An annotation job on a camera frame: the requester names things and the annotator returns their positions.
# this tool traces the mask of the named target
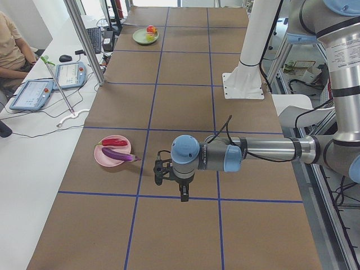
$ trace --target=person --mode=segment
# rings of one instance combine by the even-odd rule
[[[0,90],[9,99],[37,59],[15,24],[0,11]]]

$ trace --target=red chili pepper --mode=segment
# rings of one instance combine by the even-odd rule
[[[125,146],[125,145],[128,145],[128,142],[124,141],[123,139],[113,138],[113,139],[103,139],[100,143],[98,143],[98,145],[103,145],[103,146]]]

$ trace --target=red apple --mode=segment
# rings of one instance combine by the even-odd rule
[[[146,31],[148,32],[148,33],[156,33],[158,30],[157,30],[157,28],[155,28],[155,26],[153,26],[153,25],[149,25],[147,28],[146,28]]]

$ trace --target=green plate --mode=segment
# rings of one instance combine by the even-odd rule
[[[146,39],[146,28],[139,29],[139,30],[135,31],[134,34],[133,34],[133,39],[139,44],[151,44],[151,43],[154,43],[155,41],[157,41],[158,37],[159,37],[159,33],[156,32],[154,40],[147,41],[147,39]]]

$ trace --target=blue tape line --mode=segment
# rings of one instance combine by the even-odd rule
[[[279,204],[302,204],[303,201],[293,200],[261,200],[261,199],[221,199],[222,201],[243,201],[250,203],[279,203]]]
[[[210,60],[210,79],[211,85],[213,85],[213,69],[212,69],[212,50],[210,40],[210,28],[209,28],[209,9],[206,8],[206,18],[208,20],[208,39],[209,39],[209,60]],[[213,102],[213,122],[214,122],[214,134],[216,134],[216,114],[215,114],[215,98],[214,98],[214,87],[211,87],[211,100]],[[218,211],[219,211],[219,235],[220,235],[220,257],[221,257],[221,269],[225,269],[225,258],[224,258],[224,242],[223,242],[223,222],[221,213],[221,193],[220,193],[220,180],[219,172],[216,172],[217,189],[218,189]]]
[[[127,25],[127,26],[138,26],[138,27],[148,27],[148,25],[140,25],[140,24],[123,24],[122,26]],[[166,28],[171,28],[171,27],[176,27],[176,28],[229,28],[229,29],[247,29],[248,27],[236,27],[236,26],[163,26],[163,25],[157,25],[156,27],[166,27]]]
[[[70,195],[89,195],[89,196],[114,196],[114,197],[142,197],[142,198],[152,198],[152,199],[176,199],[179,200],[180,196],[167,196],[167,195],[136,195],[136,194],[127,194],[127,193],[104,193],[104,192],[82,192],[82,191],[65,191],[59,190],[60,194],[70,194]],[[303,201],[298,200],[261,200],[261,199],[232,199],[232,198],[211,198],[211,197],[189,197],[189,200],[197,201],[239,201],[246,203],[280,203],[280,204],[302,204]]]
[[[164,36],[165,36],[166,30],[167,30],[167,23],[168,23],[169,11],[170,11],[170,8],[168,7],[168,12],[166,13],[166,22],[165,22]],[[130,253],[130,248],[131,248],[131,240],[132,240],[132,235],[133,235],[133,230],[134,230],[135,216],[136,216],[136,210],[137,210],[137,203],[138,203],[139,193],[140,193],[141,178],[142,178],[143,167],[144,167],[144,163],[145,163],[145,159],[146,159],[147,143],[148,143],[148,141],[149,141],[151,118],[152,118],[152,112],[153,112],[153,110],[154,110],[154,103],[155,103],[155,97],[156,97],[156,89],[157,89],[157,87],[158,87],[158,81],[159,81],[159,71],[160,71],[160,65],[161,65],[161,58],[162,58],[162,55],[163,55],[164,40],[165,40],[165,39],[163,38],[163,42],[162,42],[162,45],[161,45],[161,52],[160,52],[159,64],[158,64],[158,66],[157,66],[157,75],[156,75],[156,81],[155,81],[155,89],[154,89],[154,95],[153,95],[153,97],[152,97],[150,117],[149,117],[149,120],[148,120],[146,140],[145,140],[145,147],[144,147],[144,154],[143,154],[143,159],[142,159],[142,164],[141,164],[139,183],[138,183],[137,192],[136,192],[135,206],[134,206],[133,218],[132,218],[132,221],[131,221],[131,228],[130,228],[130,235],[129,235],[129,241],[128,241],[128,248],[127,248],[126,259],[125,259],[125,263],[124,263],[124,270],[126,270],[127,267],[128,267],[129,253]]]
[[[126,85],[145,85],[145,86],[154,86],[155,83],[119,83],[119,82],[107,82],[109,84],[126,84]],[[159,86],[191,86],[191,87],[222,87],[221,85],[211,85],[211,84],[184,84],[184,83],[158,83]]]
[[[139,49],[115,49],[114,52],[161,52],[161,51],[147,51]],[[209,52],[192,52],[192,51],[163,51],[167,53],[209,53]],[[212,52],[214,55],[241,55],[239,52]]]
[[[126,131],[168,131],[168,132],[204,132],[214,133],[213,130],[192,130],[192,129],[161,129],[161,128],[121,128],[121,127],[93,127],[86,125],[86,129],[120,129]],[[267,134],[267,135],[283,135],[279,132],[255,132],[255,131],[229,131],[229,133],[240,133],[240,134]]]
[[[119,193],[101,193],[101,192],[80,192],[80,191],[61,191],[58,193],[61,194],[73,194],[73,195],[96,195],[96,196],[115,196],[115,197],[133,197],[135,198],[135,194],[119,194]]]

